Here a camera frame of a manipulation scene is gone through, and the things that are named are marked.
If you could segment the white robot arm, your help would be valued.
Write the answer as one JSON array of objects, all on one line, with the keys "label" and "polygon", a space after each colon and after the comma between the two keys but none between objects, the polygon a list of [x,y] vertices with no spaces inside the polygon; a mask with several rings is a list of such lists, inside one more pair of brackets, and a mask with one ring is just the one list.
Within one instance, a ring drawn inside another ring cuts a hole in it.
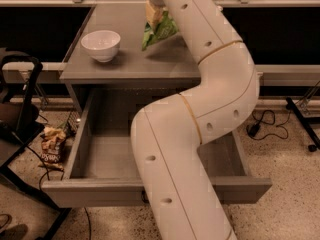
[{"label": "white robot arm", "polygon": [[163,240],[237,240],[197,150],[240,126],[259,77],[242,38],[212,0],[164,5],[198,65],[201,82],[142,108],[131,143]]}]

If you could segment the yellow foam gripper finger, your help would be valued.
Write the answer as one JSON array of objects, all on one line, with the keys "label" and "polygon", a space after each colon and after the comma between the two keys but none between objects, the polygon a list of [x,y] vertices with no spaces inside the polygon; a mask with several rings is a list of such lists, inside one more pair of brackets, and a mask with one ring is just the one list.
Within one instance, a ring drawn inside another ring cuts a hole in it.
[{"label": "yellow foam gripper finger", "polygon": [[146,20],[150,27],[155,30],[162,19],[163,8],[147,0],[145,5]]}]

